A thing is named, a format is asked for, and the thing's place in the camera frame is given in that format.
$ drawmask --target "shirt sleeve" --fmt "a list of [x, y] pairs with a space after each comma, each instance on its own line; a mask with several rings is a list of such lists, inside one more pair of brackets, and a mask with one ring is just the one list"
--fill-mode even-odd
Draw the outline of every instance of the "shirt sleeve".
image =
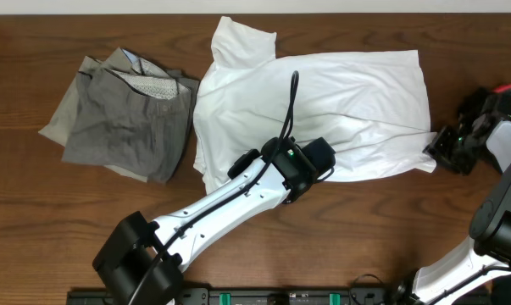
[[252, 69], [275, 59], [276, 33], [266, 33], [221, 17], [212, 39], [212, 54], [218, 66]]

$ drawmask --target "wood grain surface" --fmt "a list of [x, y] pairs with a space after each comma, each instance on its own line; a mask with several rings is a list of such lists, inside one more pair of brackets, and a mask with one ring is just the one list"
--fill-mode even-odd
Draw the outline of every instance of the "wood grain surface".
[[[433, 130], [456, 121], [463, 96], [511, 82], [511, 14], [238, 15], [278, 33], [278, 56], [418, 49]], [[37, 134], [85, 55], [126, 47], [201, 79], [218, 15], [0, 16], [0, 304], [63, 304], [73, 288], [103, 287], [92, 260], [115, 225], [205, 195], [191, 135], [166, 185], [102, 167], [61, 163]], [[382, 180], [316, 185], [292, 205], [250, 219], [205, 251], [186, 278], [216, 287], [347, 286], [433, 263], [467, 235], [498, 181], [414, 170]]]

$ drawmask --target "green connector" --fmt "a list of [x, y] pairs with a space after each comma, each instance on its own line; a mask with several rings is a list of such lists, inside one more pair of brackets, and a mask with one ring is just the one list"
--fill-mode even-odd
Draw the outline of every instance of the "green connector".
[[231, 294], [230, 293], [219, 294], [219, 305], [231, 305]]
[[340, 305], [340, 294], [339, 293], [331, 293], [330, 297], [330, 305]]

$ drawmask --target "folded clothing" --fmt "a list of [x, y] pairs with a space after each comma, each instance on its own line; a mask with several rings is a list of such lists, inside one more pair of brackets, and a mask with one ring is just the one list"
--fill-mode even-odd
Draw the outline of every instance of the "folded clothing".
[[78, 118], [63, 161], [116, 165], [165, 182], [186, 141], [191, 91], [182, 86], [171, 99], [150, 97], [134, 91], [121, 76], [107, 69], [93, 77], [76, 76]]
[[294, 70], [300, 81], [292, 136], [301, 147], [320, 136], [332, 145], [336, 167], [328, 181], [436, 167], [422, 153], [435, 134], [417, 51], [276, 59], [275, 38], [228, 17], [214, 33], [214, 62], [193, 116], [193, 166], [203, 173], [208, 193], [227, 182], [227, 171], [243, 153], [279, 135]]
[[[140, 181], [147, 181], [149, 175], [150, 179], [166, 181], [172, 175], [174, 168], [178, 163], [181, 150], [185, 146], [185, 140], [191, 128], [190, 122], [194, 104], [196, 102], [198, 81], [183, 77], [180, 70], [160, 69], [158, 66], [152, 64], [146, 59], [139, 58], [135, 54], [121, 48], [116, 49], [104, 62], [88, 57], [84, 58], [79, 72], [82, 72], [83, 75], [76, 76], [68, 91], [65, 93], [58, 109], [53, 114], [50, 123], [42, 128], [39, 133], [63, 146], [67, 144], [69, 149], [68, 152], [67, 149], [65, 150], [67, 153], [64, 156], [64, 161], [66, 162], [104, 165], [118, 174], [129, 176]], [[118, 86], [122, 88], [121, 92], [132, 92], [129, 94], [134, 94], [134, 96], [128, 98], [124, 97], [124, 101], [122, 103], [118, 102], [114, 105], [108, 105], [106, 102], [103, 102], [108, 105], [108, 108], [105, 110], [108, 111], [107, 114], [114, 114], [115, 116], [108, 117], [106, 119], [101, 118], [101, 121], [94, 116], [94, 113], [90, 113], [89, 116], [86, 116], [89, 109], [94, 106], [95, 103], [98, 103], [95, 102], [90, 104], [88, 106], [89, 108], [83, 111], [84, 106], [88, 104], [87, 101], [89, 98], [95, 99], [95, 97], [91, 97], [90, 95], [92, 83], [91, 75], [94, 75], [95, 79], [99, 79], [101, 85], [110, 84], [111, 86]], [[79, 94], [79, 90], [84, 92], [83, 102], [81, 102], [82, 98]], [[103, 90], [105, 92], [108, 89], [106, 86], [101, 86], [99, 90]], [[141, 97], [154, 97], [157, 100], [169, 100], [170, 103], [176, 101], [181, 105], [173, 105], [171, 107], [165, 106], [159, 110], [160, 112], [147, 113], [147, 117], [145, 118], [147, 120], [146, 123], [154, 121], [153, 128], [155, 130], [142, 128], [142, 130], [137, 131], [137, 134], [138, 136], [141, 136], [142, 133], [147, 132], [147, 135], [145, 135], [146, 137], [154, 136], [154, 141], [145, 142], [146, 144], [151, 144], [153, 146], [148, 149], [143, 149], [140, 147], [140, 145], [142, 145], [140, 140], [135, 140], [135, 145], [138, 146], [137, 148], [131, 149], [128, 144], [124, 145], [121, 149], [126, 149], [126, 151], [125, 158], [122, 161], [119, 157], [121, 153], [117, 151], [117, 149], [119, 149], [119, 146], [116, 143], [119, 139], [117, 137], [117, 133], [112, 132], [113, 130], [109, 130], [110, 132], [107, 136], [105, 136], [101, 127], [109, 125], [119, 128], [121, 124], [117, 125], [114, 120], [119, 119], [119, 114], [125, 114], [125, 111], [129, 111], [129, 109], [124, 109], [122, 112], [120, 107], [127, 107], [127, 105], [130, 105], [134, 109], [138, 110], [137, 106], [140, 105], [137, 105], [136, 103], [131, 105], [131, 103], [137, 98], [141, 99]], [[155, 101], [145, 101], [142, 105], [150, 105], [154, 104], [154, 102]], [[148, 106], [146, 111], [149, 111], [151, 107], [152, 106]], [[176, 113], [174, 110], [178, 107], [182, 107], [183, 109], [181, 114]], [[170, 118], [170, 115], [172, 114], [175, 115], [174, 119]], [[144, 123], [144, 119], [141, 117], [137, 118], [141, 119], [141, 124]], [[160, 120], [162, 118], [169, 119], [169, 122], [161, 122]], [[93, 128], [95, 133], [93, 133], [92, 128], [87, 126], [88, 122], [96, 124]], [[81, 126], [83, 126], [84, 130], [78, 130], [76, 138], [69, 145], [68, 142], [70, 140], [71, 131], [75, 127], [75, 124], [78, 124], [79, 127], [77, 128], [81, 128]], [[157, 125], [164, 128], [164, 130], [157, 130]], [[135, 127], [131, 126], [127, 129], [133, 130], [134, 128]], [[183, 136], [175, 136], [179, 134], [179, 129], [182, 129]], [[116, 151], [108, 152], [107, 149], [110, 147], [104, 147], [103, 145], [92, 147], [92, 144], [95, 144], [95, 142], [92, 141], [93, 139], [103, 137], [108, 140], [108, 143], [113, 143]], [[168, 142], [173, 142], [174, 147], [167, 147], [165, 144]], [[99, 158], [95, 158], [96, 151], [99, 151], [97, 153]], [[140, 158], [148, 158], [148, 156], [155, 158], [153, 160], [154, 164], [150, 166], [147, 164], [146, 160], [137, 160], [137, 155], [133, 154], [133, 151], [139, 152]]]

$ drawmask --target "gray shorts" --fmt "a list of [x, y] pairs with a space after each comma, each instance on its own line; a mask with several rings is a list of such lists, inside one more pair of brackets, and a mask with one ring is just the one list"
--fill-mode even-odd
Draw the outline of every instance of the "gray shorts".
[[150, 97], [108, 69], [79, 73], [76, 88], [78, 115], [63, 161], [115, 165], [160, 182], [170, 178], [189, 131], [195, 97], [190, 89], [178, 86], [171, 99]]

